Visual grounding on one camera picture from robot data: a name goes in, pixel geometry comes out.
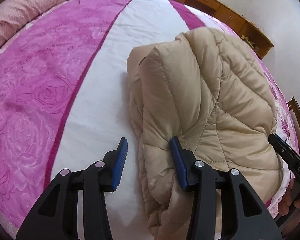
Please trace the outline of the person's right hand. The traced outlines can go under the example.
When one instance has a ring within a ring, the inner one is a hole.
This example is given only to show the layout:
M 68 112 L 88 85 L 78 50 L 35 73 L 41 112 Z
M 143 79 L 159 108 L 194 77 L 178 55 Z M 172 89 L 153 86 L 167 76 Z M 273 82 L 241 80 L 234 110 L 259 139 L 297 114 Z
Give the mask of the person's right hand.
M 295 202 L 292 200 L 292 189 L 293 189 L 294 183 L 295 183 L 295 179 L 292 179 L 289 182 L 286 192 L 282 196 L 282 199 L 280 200 L 280 202 L 278 204 L 278 211 L 279 211 L 279 214 L 282 216 L 285 216 L 288 214 L 289 208 L 292 204 L 296 208 L 300 209 L 300 200 L 297 200 Z

